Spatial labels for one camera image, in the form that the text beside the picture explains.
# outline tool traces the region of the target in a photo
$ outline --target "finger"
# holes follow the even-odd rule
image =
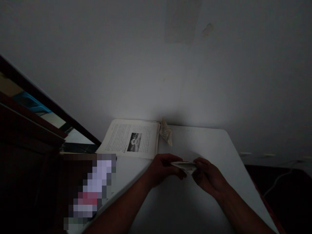
[[[187,174],[186,174],[184,171],[182,171],[182,170],[180,169],[180,171],[179,171],[179,176],[181,176],[182,178],[186,178],[186,177],[187,177]]]
[[[207,159],[204,159],[204,158],[197,158],[197,159],[195,159],[193,162],[201,162],[201,163],[203,163],[203,164],[206,164],[206,165],[210,165],[211,164],[211,162],[209,162]]]
[[[175,166],[169,166],[164,168],[165,174],[168,175],[176,175],[180,179],[186,178],[187,175],[179,168]]]
[[[196,166],[197,166],[197,168],[201,169],[201,170],[204,171],[205,173],[208,173],[208,171],[209,171],[209,165],[203,164],[203,163],[200,162],[200,161],[197,161],[197,162],[196,162]]]
[[[198,185],[200,185],[200,183],[202,182],[204,176],[205,176],[204,173],[200,169],[197,169],[192,174],[192,177],[193,177],[195,183],[198,184]]]
[[[167,160],[169,162],[175,162],[175,161],[183,161],[182,158],[175,156],[173,154],[158,154],[157,155],[161,160]]]

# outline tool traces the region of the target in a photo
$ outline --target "hand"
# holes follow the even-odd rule
[[[172,154],[157,154],[144,173],[144,176],[148,178],[151,188],[159,185],[169,175],[176,175],[181,180],[186,178],[186,174],[179,168],[172,166],[171,162],[182,161],[182,158],[174,156]]]
[[[219,198],[230,186],[219,169],[208,160],[197,158],[194,160],[197,170],[192,174],[196,184],[215,199]]]

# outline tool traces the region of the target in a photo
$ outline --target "white table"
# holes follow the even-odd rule
[[[170,126],[173,146],[160,137],[158,153],[171,153],[184,160],[197,157],[216,165],[244,201],[278,233],[229,135],[224,130]],[[151,160],[118,157],[116,193],[98,212],[102,213],[144,172]],[[180,181],[167,178],[152,189],[129,233],[234,233],[217,202],[188,175]]]

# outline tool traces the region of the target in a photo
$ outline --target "person's right hand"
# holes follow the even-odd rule
[[[192,174],[194,181],[204,191],[215,199],[218,199],[223,192],[230,187],[219,169],[208,160],[197,158],[194,160],[197,170]]]

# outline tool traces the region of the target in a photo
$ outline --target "white wall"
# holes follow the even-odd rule
[[[114,118],[164,116],[238,151],[311,152],[309,0],[204,0],[190,46],[164,42],[164,0],[0,6],[0,53],[101,141]]]

